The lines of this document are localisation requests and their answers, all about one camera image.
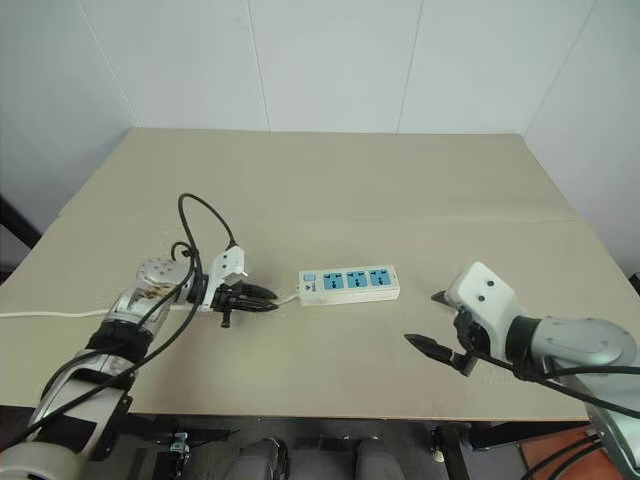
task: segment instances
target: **white wall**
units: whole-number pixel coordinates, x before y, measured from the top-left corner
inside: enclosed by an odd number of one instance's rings
[[[633,0],[0,0],[0,191],[44,229],[131,126],[527,133],[629,270],[638,20]]]

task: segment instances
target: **table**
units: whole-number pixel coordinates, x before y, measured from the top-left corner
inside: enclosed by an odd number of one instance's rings
[[[198,315],[144,367],[132,411],[451,420],[574,420],[580,402],[479,362],[470,378],[403,338],[455,346],[430,301],[481,260],[533,315],[603,317],[640,338],[640,301],[518,135],[133,129],[0,287],[2,311],[106,308],[183,239],[177,196],[223,213],[250,279],[283,295],[302,269],[395,265],[396,301]],[[189,206],[205,264],[223,229]],[[172,312],[159,341],[184,313]],[[101,318],[0,320],[0,404],[35,405]]]

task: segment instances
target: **floor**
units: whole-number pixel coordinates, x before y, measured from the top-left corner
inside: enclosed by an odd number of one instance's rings
[[[351,480],[354,457],[350,446],[357,440],[380,437],[399,461],[406,480],[446,480],[444,464],[436,463],[429,451],[432,422],[327,419],[256,419],[256,418],[181,418],[189,428],[237,429],[226,442],[211,443],[194,449],[185,472],[185,480],[222,480],[224,472],[240,449],[267,436],[276,436],[289,447],[291,480]],[[345,442],[321,442],[318,439],[344,439]],[[341,450],[338,443],[343,443]],[[155,453],[166,447],[145,443],[130,436],[121,437],[111,457],[105,462],[90,463],[83,480],[151,480]],[[472,480],[513,480],[525,467],[515,446],[488,452],[464,452]],[[142,457],[139,471],[131,466]]]

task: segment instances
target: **power strip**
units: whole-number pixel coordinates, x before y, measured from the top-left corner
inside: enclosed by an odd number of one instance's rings
[[[395,300],[400,295],[393,265],[304,270],[298,274],[303,306]]]

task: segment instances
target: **white power cord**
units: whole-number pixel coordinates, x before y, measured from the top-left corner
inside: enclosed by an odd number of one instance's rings
[[[284,305],[285,303],[289,303],[292,300],[298,298],[298,293],[293,293],[282,299],[278,298],[278,300],[274,301],[276,305]],[[174,311],[182,311],[182,310],[191,310],[191,305],[172,305],[171,310]],[[100,310],[91,310],[89,312],[8,312],[8,313],[0,313],[0,318],[17,318],[17,317],[66,317],[66,318],[82,318],[82,317],[95,317],[98,315],[106,315],[109,313],[108,308],[103,308]]]

